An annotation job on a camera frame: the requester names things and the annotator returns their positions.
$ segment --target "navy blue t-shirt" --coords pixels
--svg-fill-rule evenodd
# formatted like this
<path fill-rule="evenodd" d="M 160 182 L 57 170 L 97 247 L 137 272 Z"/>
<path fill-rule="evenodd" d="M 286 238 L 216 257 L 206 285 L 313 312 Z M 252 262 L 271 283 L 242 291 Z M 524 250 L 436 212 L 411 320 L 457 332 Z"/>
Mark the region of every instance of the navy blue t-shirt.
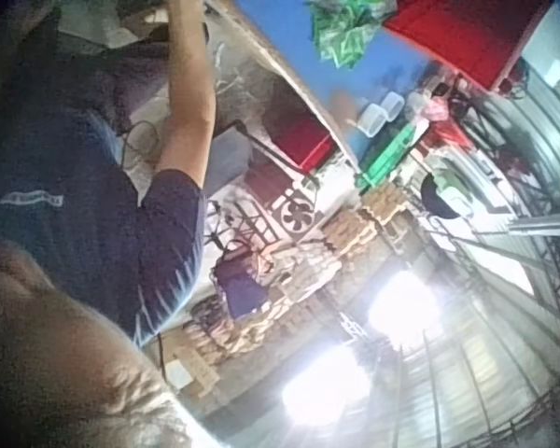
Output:
<path fill-rule="evenodd" d="M 95 113 L 28 111 L 0 140 L 0 238 L 138 344 L 187 301 L 203 252 L 205 199 L 184 173 L 157 173 L 143 201 Z"/>

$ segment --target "clothes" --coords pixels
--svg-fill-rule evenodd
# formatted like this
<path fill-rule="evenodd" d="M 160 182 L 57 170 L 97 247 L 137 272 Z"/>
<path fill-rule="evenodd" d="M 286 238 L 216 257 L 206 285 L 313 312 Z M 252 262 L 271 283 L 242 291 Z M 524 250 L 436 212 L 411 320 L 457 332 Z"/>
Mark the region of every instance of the clothes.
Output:
<path fill-rule="evenodd" d="M 154 77 L 141 71 L 147 53 L 159 54 Z M 119 168 L 114 129 L 161 87 L 164 56 L 161 44 L 135 44 L 90 60 L 93 70 L 66 65 L 56 78 L 50 70 L 54 91 L 35 84 L 0 133 L 0 238 L 29 251 L 57 287 L 138 344 L 186 302 L 203 252 L 198 186 L 181 172 L 160 172 L 137 206 Z"/>

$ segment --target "bright light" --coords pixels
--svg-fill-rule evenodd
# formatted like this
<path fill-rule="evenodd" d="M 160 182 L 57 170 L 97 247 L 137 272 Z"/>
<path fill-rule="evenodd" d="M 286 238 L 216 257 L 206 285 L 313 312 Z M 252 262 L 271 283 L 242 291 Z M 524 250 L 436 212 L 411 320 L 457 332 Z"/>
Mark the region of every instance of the bright light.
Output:
<path fill-rule="evenodd" d="M 366 397 L 370 388 L 370 380 L 352 351 L 341 345 L 288 383 L 282 400 L 295 422 L 324 426 L 336 422 L 346 406 Z"/>
<path fill-rule="evenodd" d="M 421 341 L 422 330 L 440 320 L 440 308 L 421 280 L 401 271 L 380 291 L 370 308 L 369 320 L 395 347 L 410 347 Z"/>

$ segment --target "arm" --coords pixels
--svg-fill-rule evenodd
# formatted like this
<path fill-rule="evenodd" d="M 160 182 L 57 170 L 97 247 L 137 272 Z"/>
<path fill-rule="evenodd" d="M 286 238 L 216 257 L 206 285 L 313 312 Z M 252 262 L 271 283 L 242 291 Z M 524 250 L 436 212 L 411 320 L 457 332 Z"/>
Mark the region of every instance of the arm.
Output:
<path fill-rule="evenodd" d="M 156 173 L 178 170 L 203 186 L 214 130 L 216 96 L 203 36 L 200 0 L 169 0 L 170 138 Z"/>

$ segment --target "person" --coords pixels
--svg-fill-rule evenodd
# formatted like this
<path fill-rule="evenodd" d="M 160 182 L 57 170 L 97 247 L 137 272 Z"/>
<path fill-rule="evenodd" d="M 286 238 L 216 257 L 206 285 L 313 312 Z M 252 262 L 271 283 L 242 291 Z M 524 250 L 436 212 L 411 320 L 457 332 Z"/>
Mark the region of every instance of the person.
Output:
<path fill-rule="evenodd" d="M 0 242 L 0 447 L 219 448 L 108 319 Z"/>
<path fill-rule="evenodd" d="M 169 0 L 168 8 L 168 33 L 69 58 L 53 56 L 58 16 L 49 15 L 37 28 L 49 36 L 42 55 L 24 49 L 0 111 L 0 239 L 137 344 L 187 301 L 203 252 L 216 109 L 203 4 Z M 117 135 L 167 79 L 169 137 L 137 205 Z"/>

